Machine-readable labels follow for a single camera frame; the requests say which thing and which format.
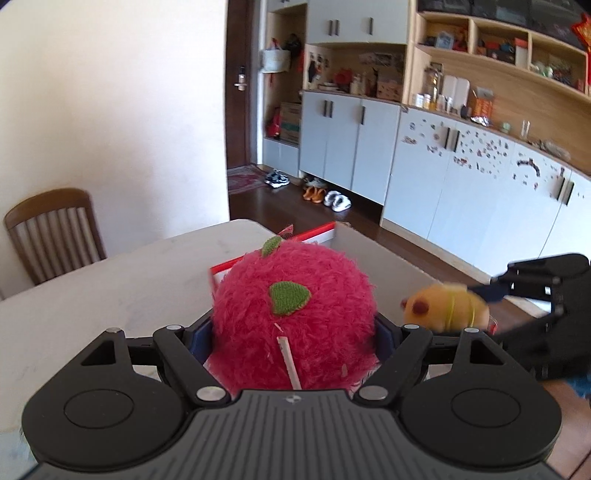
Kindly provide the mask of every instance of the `hanging bag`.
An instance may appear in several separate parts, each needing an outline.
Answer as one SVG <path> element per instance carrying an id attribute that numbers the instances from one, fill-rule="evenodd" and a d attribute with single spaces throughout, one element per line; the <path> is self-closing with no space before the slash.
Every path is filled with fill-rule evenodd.
<path id="1" fill-rule="evenodd" d="M 271 41 L 271 48 L 262 51 L 262 69 L 263 73 L 289 72 L 290 69 L 290 51 L 282 50 L 277 39 Z"/>

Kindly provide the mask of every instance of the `yellow plush toy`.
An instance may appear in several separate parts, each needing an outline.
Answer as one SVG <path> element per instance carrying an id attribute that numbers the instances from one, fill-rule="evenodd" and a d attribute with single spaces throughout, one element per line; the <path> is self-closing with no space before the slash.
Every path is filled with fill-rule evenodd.
<path id="1" fill-rule="evenodd" d="M 401 302 L 404 323 L 415 323 L 433 332 L 458 332 L 466 327 L 486 330 L 488 305 L 463 284 L 433 284 Z"/>

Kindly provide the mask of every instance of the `white wall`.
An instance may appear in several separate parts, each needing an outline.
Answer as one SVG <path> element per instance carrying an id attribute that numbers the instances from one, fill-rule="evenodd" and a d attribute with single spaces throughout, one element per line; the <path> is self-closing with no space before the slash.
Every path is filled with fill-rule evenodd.
<path id="1" fill-rule="evenodd" d="M 0 218 L 90 191 L 108 256 L 229 219 L 224 0 L 12 0 L 0 10 Z M 0 229 L 0 290 L 31 284 Z"/>

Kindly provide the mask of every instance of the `wooden chair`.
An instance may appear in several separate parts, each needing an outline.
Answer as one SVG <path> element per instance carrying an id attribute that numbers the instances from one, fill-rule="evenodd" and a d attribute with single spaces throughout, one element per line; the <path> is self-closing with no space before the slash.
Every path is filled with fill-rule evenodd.
<path id="1" fill-rule="evenodd" d="M 35 285 L 106 258 L 84 190 L 35 195 L 12 208 L 4 225 Z"/>

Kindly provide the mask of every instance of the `rug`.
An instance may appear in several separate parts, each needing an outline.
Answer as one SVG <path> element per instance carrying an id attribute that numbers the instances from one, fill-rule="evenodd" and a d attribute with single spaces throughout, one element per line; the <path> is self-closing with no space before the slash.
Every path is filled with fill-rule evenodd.
<path id="1" fill-rule="evenodd" d="M 265 172 L 256 165 L 245 165 L 228 170 L 228 194 L 248 192 L 265 186 Z"/>

